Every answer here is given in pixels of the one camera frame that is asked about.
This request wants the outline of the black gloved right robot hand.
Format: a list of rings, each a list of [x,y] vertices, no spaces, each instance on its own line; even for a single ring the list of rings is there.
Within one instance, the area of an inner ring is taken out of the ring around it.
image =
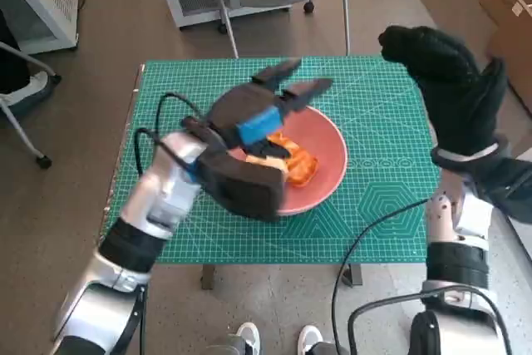
[[[418,85],[442,150],[472,156],[494,145],[507,85],[502,59],[481,70],[461,41],[425,26],[390,26],[378,41],[382,57],[402,64]]]

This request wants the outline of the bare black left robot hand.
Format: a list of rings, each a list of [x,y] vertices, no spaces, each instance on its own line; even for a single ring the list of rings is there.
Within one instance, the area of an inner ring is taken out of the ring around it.
[[[313,98],[321,96],[333,84],[331,78],[298,81],[276,91],[281,83],[301,66],[300,59],[289,59],[267,67],[249,82],[224,93],[209,109],[206,121],[225,146],[241,148],[246,154],[287,159],[288,150],[268,139],[280,129],[287,116],[302,111]]]

